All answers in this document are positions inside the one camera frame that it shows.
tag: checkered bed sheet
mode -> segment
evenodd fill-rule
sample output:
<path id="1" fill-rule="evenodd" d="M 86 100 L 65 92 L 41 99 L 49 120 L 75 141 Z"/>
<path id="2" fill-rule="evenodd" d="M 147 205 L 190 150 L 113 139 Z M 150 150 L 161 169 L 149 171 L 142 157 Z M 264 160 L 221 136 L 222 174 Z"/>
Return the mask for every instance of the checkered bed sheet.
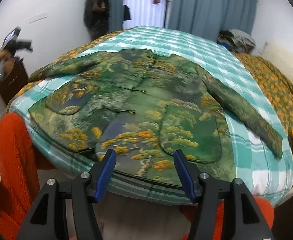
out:
<path id="1" fill-rule="evenodd" d="M 209 71 L 225 85 L 233 88 L 254 106 L 283 137 L 283 157 L 274 158 L 271 150 L 237 117 L 226 111 L 234 152 L 236 175 L 242 178 L 254 195 L 267 198 L 276 204 L 293 185 L 293 156 L 285 131 L 271 104 L 244 66 L 223 46 L 200 37 L 180 31 L 139 26 L 127 30 L 103 43 L 90 48 L 77 57 L 97 51 L 117 52 L 122 49 L 150 49 L 164 56 L 177 54 Z M 75 155 L 62 149 L 54 142 L 48 143 L 46 135 L 30 119 L 28 109 L 38 100 L 51 94 L 73 76 L 48 78 L 16 98 L 10 112 L 24 118 L 33 143 L 57 168 L 76 176 L 88 171 L 94 164 L 82 155 Z M 164 204 L 187 204 L 189 199 L 182 189 L 153 185 L 113 173 L 109 191 Z"/>

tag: silver bolt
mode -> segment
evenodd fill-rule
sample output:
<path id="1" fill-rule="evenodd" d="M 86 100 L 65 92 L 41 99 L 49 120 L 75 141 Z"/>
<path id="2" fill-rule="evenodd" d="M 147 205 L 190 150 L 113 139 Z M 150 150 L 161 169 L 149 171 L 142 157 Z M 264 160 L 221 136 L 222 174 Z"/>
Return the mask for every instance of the silver bolt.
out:
<path id="1" fill-rule="evenodd" d="M 47 184 L 53 185 L 55 183 L 55 179 L 48 179 Z"/>
<path id="2" fill-rule="evenodd" d="M 86 178 L 88 178 L 88 177 L 90 177 L 90 173 L 88 173 L 88 172 L 82 172 L 82 173 L 81 173 L 81 178 L 82 178 L 82 179 L 86 179 Z"/>
<path id="3" fill-rule="evenodd" d="M 235 184 L 241 185 L 243 183 L 243 180 L 239 179 L 239 178 L 235 178 L 234 182 L 235 182 Z"/>
<path id="4" fill-rule="evenodd" d="M 208 173 L 206 173 L 206 172 L 202 172 L 202 173 L 200 174 L 200 177 L 201 177 L 202 179 L 207 179 L 207 178 L 208 178 Z"/>

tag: green jacket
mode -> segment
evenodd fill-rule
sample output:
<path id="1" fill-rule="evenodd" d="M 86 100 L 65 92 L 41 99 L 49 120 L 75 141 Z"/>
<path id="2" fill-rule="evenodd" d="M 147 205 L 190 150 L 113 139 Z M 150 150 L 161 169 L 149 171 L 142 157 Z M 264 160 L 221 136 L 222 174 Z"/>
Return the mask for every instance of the green jacket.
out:
<path id="1" fill-rule="evenodd" d="M 49 64 L 30 81 L 66 74 L 76 76 L 35 103 L 32 118 L 74 153 L 95 160 L 113 148 L 117 172 L 179 185 L 173 154 L 182 149 L 201 171 L 232 180 L 235 166 L 223 109 L 282 157 L 282 137 L 255 108 L 183 57 L 144 49 L 96 52 Z"/>

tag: blue curtain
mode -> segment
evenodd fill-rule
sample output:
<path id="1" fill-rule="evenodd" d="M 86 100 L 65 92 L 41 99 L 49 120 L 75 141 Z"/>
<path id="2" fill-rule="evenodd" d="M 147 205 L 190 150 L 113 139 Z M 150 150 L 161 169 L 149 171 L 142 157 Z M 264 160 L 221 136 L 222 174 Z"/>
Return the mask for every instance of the blue curtain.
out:
<path id="1" fill-rule="evenodd" d="M 173 0 L 168 28 L 216 41 L 220 30 L 251 34 L 257 0 Z"/>
<path id="2" fill-rule="evenodd" d="M 109 17 L 109 32 L 122 30 L 124 6 L 123 0 L 109 0 L 110 17 Z"/>

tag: wall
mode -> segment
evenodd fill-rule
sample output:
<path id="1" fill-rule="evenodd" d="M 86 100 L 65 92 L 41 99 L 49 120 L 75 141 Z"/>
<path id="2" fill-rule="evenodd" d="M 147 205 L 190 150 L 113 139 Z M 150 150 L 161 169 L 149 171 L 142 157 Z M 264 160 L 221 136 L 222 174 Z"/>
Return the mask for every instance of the wall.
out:
<path id="1" fill-rule="evenodd" d="M 19 38 L 32 39 L 33 53 L 18 52 L 24 57 L 28 75 L 56 60 L 61 54 L 90 42 L 83 23 L 85 0 L 3 0 L 0 3 L 0 47 L 4 37 L 16 26 Z M 32 17 L 48 17 L 30 23 Z"/>
<path id="2" fill-rule="evenodd" d="M 288 0 L 258 0 L 251 35 L 259 52 L 273 41 L 293 54 L 293 7 Z"/>

